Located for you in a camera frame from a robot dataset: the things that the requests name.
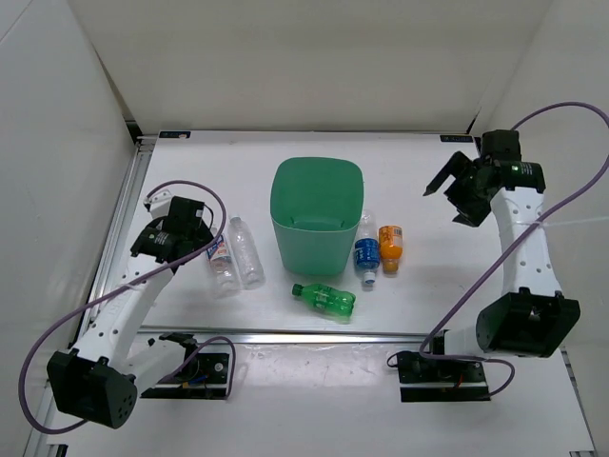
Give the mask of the clear bottle red blue label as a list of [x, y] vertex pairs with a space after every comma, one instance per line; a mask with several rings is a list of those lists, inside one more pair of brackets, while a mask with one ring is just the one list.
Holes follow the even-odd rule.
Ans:
[[211, 228], [211, 234], [217, 240], [206, 250], [207, 263], [215, 295], [224, 298], [239, 291], [239, 278], [225, 236], [216, 227]]

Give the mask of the clear plastic bottle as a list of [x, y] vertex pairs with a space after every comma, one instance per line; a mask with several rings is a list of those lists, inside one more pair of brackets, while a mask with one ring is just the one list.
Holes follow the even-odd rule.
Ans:
[[229, 217], [228, 237], [244, 288], [260, 287], [265, 281], [264, 268], [251, 230], [240, 216]]

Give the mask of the orange juice bottle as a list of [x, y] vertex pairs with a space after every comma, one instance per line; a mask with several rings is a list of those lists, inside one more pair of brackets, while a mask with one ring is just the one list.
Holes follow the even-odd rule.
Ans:
[[399, 226], [382, 226], [379, 228], [379, 251], [383, 272], [394, 274], [399, 270], [403, 255], [403, 230]]

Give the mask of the blue label plastic bottle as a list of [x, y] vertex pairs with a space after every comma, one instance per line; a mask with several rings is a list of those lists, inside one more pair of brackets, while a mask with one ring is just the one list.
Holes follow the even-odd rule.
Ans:
[[371, 210], [364, 209], [354, 243], [354, 264], [363, 287], [372, 289], [376, 283], [380, 265], [379, 241], [376, 219]]

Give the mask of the green plastic bottle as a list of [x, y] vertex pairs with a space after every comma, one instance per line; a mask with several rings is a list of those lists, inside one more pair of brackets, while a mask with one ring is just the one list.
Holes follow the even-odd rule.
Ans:
[[347, 323], [351, 320], [356, 303], [356, 295], [323, 284], [294, 284], [291, 295], [312, 312]]

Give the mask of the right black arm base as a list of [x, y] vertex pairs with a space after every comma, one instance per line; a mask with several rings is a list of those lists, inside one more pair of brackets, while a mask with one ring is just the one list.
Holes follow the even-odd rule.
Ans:
[[398, 371], [404, 403], [487, 402], [485, 354], [472, 327], [427, 335], [417, 349], [402, 349], [386, 360]]

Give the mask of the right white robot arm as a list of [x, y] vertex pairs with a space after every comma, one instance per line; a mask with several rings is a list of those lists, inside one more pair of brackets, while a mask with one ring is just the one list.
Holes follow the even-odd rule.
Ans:
[[546, 189], [540, 164], [522, 160], [517, 131], [496, 129], [482, 135], [479, 158], [455, 152], [426, 194], [448, 178], [454, 181], [444, 194], [457, 209], [456, 223], [476, 228], [488, 216], [496, 220], [502, 291], [473, 325], [434, 338], [443, 347], [428, 355], [428, 371], [447, 381], [461, 370], [461, 357], [550, 357], [580, 318], [580, 304], [564, 296], [538, 221]]

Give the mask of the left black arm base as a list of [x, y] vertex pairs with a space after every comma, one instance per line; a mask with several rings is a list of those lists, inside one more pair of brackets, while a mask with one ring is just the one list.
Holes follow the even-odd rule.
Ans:
[[227, 400], [233, 388], [237, 350], [225, 336], [199, 343], [193, 334], [168, 332], [159, 341], [184, 350], [183, 365], [166, 375], [156, 386], [144, 390], [142, 399]]

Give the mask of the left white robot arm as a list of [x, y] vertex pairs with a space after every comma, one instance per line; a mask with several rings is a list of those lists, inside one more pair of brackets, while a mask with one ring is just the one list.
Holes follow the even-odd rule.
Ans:
[[179, 196], [149, 205], [153, 220], [130, 249], [125, 292], [103, 306], [93, 325], [69, 352], [55, 352], [47, 372], [57, 408], [105, 427], [121, 427], [137, 398], [170, 373], [179, 381], [196, 376], [200, 359], [194, 340], [163, 336], [136, 355], [129, 349], [150, 308], [173, 279], [173, 261], [207, 245], [212, 234], [202, 202]]

